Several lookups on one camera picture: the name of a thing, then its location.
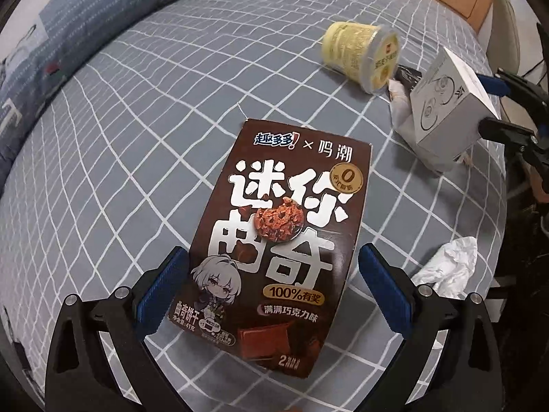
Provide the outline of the yellow yogurt cup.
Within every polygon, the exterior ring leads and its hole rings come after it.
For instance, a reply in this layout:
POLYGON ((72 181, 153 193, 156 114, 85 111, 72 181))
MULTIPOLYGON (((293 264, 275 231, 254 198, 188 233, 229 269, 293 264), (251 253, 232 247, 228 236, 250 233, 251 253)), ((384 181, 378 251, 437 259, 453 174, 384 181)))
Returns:
POLYGON ((338 21, 324 34, 321 54, 328 68, 341 72, 367 94, 378 94, 395 74, 400 47, 393 28, 338 21))

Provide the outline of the white tissue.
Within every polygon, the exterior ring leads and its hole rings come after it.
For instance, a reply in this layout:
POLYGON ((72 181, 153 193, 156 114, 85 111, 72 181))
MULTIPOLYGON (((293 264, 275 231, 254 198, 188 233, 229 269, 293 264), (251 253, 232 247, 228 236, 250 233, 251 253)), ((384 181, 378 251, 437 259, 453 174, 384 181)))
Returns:
POLYGON ((411 281, 415 286, 430 286, 443 298, 464 299, 466 286, 476 270, 477 256, 475 237, 454 239, 442 244, 411 281))

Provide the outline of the small white box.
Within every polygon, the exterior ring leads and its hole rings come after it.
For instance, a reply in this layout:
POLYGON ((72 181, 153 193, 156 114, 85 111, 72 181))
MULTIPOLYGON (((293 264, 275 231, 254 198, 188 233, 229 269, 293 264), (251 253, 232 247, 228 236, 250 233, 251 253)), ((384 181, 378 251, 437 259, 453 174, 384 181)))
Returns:
POLYGON ((500 119, 475 71, 446 47, 409 94, 418 147, 409 147, 432 171, 445 173, 480 139, 478 123, 500 119))

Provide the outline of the black printed sachet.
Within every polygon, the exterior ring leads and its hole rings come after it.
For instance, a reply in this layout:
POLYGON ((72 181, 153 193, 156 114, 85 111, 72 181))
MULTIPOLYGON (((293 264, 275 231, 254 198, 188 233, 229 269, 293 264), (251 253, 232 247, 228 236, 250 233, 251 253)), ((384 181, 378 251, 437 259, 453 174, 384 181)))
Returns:
POLYGON ((419 70, 410 68, 409 66, 399 64, 396 67, 395 79, 402 84, 405 88, 405 92, 409 95, 413 88, 418 85, 418 82, 421 81, 422 73, 419 70))

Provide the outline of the blue striped duvet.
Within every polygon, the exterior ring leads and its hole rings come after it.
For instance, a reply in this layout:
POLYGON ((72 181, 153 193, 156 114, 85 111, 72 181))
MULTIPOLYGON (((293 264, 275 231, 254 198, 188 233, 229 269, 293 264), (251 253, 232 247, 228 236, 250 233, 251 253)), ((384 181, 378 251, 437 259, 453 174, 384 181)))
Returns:
POLYGON ((60 87, 101 47, 175 0, 50 0, 1 63, 1 178, 60 87))

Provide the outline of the brown cookie box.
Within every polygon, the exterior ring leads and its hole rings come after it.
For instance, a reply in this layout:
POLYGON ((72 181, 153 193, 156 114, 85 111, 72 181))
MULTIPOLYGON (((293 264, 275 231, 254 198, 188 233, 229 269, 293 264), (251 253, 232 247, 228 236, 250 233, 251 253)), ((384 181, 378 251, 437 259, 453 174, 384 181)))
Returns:
POLYGON ((360 140, 247 120, 192 239, 170 321, 244 360, 308 377, 351 267, 371 155, 360 140))

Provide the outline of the grey checked bed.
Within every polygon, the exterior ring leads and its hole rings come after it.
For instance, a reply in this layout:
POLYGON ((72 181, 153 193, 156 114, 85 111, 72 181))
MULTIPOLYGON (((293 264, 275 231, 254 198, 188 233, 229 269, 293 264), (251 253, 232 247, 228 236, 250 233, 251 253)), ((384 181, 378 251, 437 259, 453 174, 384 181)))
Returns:
POLYGON ((503 149, 431 172, 322 59, 328 27, 392 28, 397 60, 489 71, 435 0, 52 0, 1 86, 1 309, 44 387, 63 302, 133 286, 173 248, 189 273, 147 347, 193 410, 355 408, 402 343, 358 267, 417 273, 472 236, 488 291, 503 149))

